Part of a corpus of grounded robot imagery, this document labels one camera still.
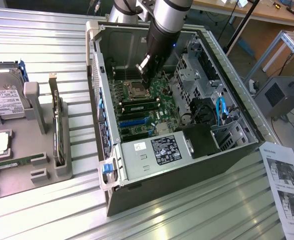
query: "instruction sheet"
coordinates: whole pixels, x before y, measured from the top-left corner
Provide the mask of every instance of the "instruction sheet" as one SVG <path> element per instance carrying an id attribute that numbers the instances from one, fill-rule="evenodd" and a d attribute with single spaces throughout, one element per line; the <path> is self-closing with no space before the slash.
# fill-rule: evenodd
<path id="1" fill-rule="evenodd" d="M 294 152 L 270 142 L 264 143 L 260 152 L 283 230 L 286 235 L 294 234 Z"/>

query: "metal panel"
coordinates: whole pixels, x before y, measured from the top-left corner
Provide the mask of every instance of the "metal panel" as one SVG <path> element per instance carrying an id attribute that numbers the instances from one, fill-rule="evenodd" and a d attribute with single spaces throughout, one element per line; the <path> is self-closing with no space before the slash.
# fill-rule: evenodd
<path id="1" fill-rule="evenodd" d="M 20 49 L 11 45 L 6 52 L 1 51 L 3 55 L 0 56 L 5 58 L 5 54 L 37 51 L 38 54 L 30 55 L 35 58 L 29 57 L 26 66 L 31 81 L 45 86 L 48 73 L 56 71 L 58 82 L 73 84 L 79 90 L 78 85 L 82 86 L 83 80 L 86 80 L 85 58 L 82 61 L 70 61 L 69 58 L 74 53 L 85 54 L 84 49 L 79 52 L 72 50 L 78 48 L 73 45 L 74 38 L 84 41 L 84 31 L 82 28 L 74 31 L 67 25 L 92 17 L 0 9 L 2 21 L 6 21 L 3 13 L 8 14 L 11 25 L 8 28 L 0 26 L 0 46 L 5 46 L 1 36 L 27 38 L 16 45 Z M 64 24 L 69 30 L 26 29 L 22 26 L 29 23 L 35 28 L 40 25 L 45 27 L 49 24 L 44 22 L 46 16 L 53 17 L 51 25 Z M 14 20 L 22 17 L 23 21 Z M 43 49 L 33 45 L 38 41 L 37 37 L 44 37 L 41 44 Z M 58 44 L 52 45 L 49 38 L 58 39 Z M 74 178 L 0 198 L 0 228 L 6 226 L 4 231 L 0 230 L 0 239 L 276 240 L 284 237 L 258 152 L 242 159 L 222 175 L 113 217 L 106 217 L 105 196 L 99 188 L 96 172 L 98 159 L 92 117 L 89 115 L 89 93 L 74 92 L 70 85 L 64 86 L 70 90 L 61 96 L 69 107 Z M 42 95 L 40 101 L 51 102 L 51 96 Z"/>

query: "hard drive label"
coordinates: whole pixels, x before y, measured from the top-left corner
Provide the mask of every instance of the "hard drive label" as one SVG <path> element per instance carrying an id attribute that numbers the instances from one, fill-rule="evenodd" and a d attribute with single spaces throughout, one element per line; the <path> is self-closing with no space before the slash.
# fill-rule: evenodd
<path id="1" fill-rule="evenodd" d="M 182 158 L 173 135 L 151 140 L 151 144 L 159 165 L 168 164 Z"/>
<path id="2" fill-rule="evenodd" d="M 23 113 L 23 105 L 15 89 L 0 91 L 0 116 Z"/>

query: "circuit board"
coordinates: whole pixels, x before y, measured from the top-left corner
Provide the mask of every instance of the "circuit board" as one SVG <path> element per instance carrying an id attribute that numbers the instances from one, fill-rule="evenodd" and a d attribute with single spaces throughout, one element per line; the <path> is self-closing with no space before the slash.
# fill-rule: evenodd
<path id="1" fill-rule="evenodd" d="M 115 80 L 113 76 L 108 75 L 108 80 L 113 105 L 115 106 L 118 130 L 123 142 L 136 140 L 139 136 L 147 138 L 173 133 L 179 125 L 180 118 L 178 117 L 177 107 L 172 95 L 170 95 L 170 84 L 165 75 L 158 74 L 151 82 L 148 90 L 139 85 L 142 81 L 141 78 L 135 77 L 133 79 L 131 77 L 130 80 Z M 125 108 L 119 106 L 119 103 L 134 105 L 142 100 L 151 101 L 151 103 L 146 103 L 145 106 L 155 109 L 137 110 L 138 113 L 133 112 L 133 114 L 125 115 Z M 137 114 L 144 121 L 141 124 L 126 126 L 126 123 L 132 121 L 130 117 Z"/>

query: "motherboard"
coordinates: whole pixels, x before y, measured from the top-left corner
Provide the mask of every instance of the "motherboard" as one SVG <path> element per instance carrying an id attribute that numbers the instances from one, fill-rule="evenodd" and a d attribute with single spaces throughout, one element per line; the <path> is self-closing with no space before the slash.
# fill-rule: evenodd
<path id="1" fill-rule="evenodd" d="M 173 133 L 180 123 L 170 80 L 161 72 L 148 90 L 135 70 L 108 75 L 117 125 L 123 142 Z"/>

